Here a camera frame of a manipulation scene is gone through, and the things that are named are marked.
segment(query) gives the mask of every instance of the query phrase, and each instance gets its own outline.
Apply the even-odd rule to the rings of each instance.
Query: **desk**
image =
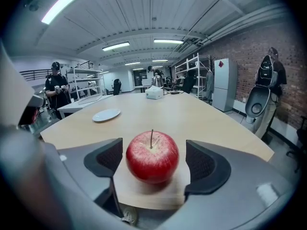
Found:
[[[146,85],[146,86],[143,86],[143,85],[141,85],[141,86],[134,86],[135,89],[141,89],[141,93],[145,93],[145,88],[148,89],[148,88],[150,88],[150,87],[151,87],[151,85]]]
[[[85,104],[79,105],[78,102],[83,100],[83,99],[80,99],[80,100],[78,100],[78,101],[76,101],[74,103],[70,103],[68,105],[65,105],[65,106],[62,106],[62,107],[58,108],[58,111],[61,114],[61,117],[64,119],[65,118],[64,113],[75,113],[75,112],[78,112],[81,109],[85,108],[86,106],[89,106],[91,104],[94,104],[96,102],[104,100],[106,98],[109,98],[111,96],[113,96],[113,95],[103,95],[103,96],[101,96],[101,98],[99,100],[97,100],[95,102],[89,102],[89,103],[85,103]]]
[[[120,109],[120,115],[105,123],[92,121],[94,114],[109,108]],[[171,182],[164,187],[138,181],[126,165],[125,154],[130,141],[151,129],[170,135],[179,149],[178,168]],[[58,150],[123,138],[123,159],[114,175],[118,200],[150,209],[178,208],[184,203],[184,188],[190,183],[185,162],[187,139],[248,152],[265,161],[274,154],[245,127],[187,93],[168,94],[158,100],[147,99],[144,93],[116,95],[60,120],[41,135],[45,142],[53,143]]]

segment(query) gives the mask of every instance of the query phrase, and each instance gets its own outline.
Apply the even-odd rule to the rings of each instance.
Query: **refrigerator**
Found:
[[[212,106],[227,112],[232,110],[236,97],[237,64],[230,59],[214,61],[214,91]]]

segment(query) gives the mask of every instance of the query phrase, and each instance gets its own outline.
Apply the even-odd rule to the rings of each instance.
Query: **red apple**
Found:
[[[126,151],[130,172],[140,181],[157,184],[167,181],[175,172],[179,151],[174,140],[159,131],[136,136]]]

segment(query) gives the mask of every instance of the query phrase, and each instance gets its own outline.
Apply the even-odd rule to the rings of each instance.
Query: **black t-shirt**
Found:
[[[278,73],[277,82],[274,87],[271,87],[271,92],[280,96],[283,91],[280,87],[281,84],[287,84],[286,71],[280,61],[275,61],[273,64],[274,71]]]
[[[153,70],[154,70],[154,71],[153,71],[153,73],[154,73],[153,76],[155,76],[155,74],[158,73],[158,75],[159,75],[160,77],[162,77],[162,76],[161,76],[161,71],[160,71],[159,69],[154,68]]]
[[[67,80],[64,76],[57,75],[53,76],[50,75],[45,83],[46,91],[55,91],[55,86],[61,87],[62,85],[68,85]],[[67,93],[61,92],[60,94],[54,95],[51,97],[52,106],[54,109],[60,108],[71,103],[69,96]]]

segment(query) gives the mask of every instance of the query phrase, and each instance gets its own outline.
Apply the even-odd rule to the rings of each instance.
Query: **brick wall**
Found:
[[[238,64],[236,100],[248,98],[255,73],[270,47],[277,49],[287,75],[277,117],[298,129],[307,116],[307,54],[297,28],[282,21],[258,24],[228,35],[199,51],[215,59],[230,58]]]

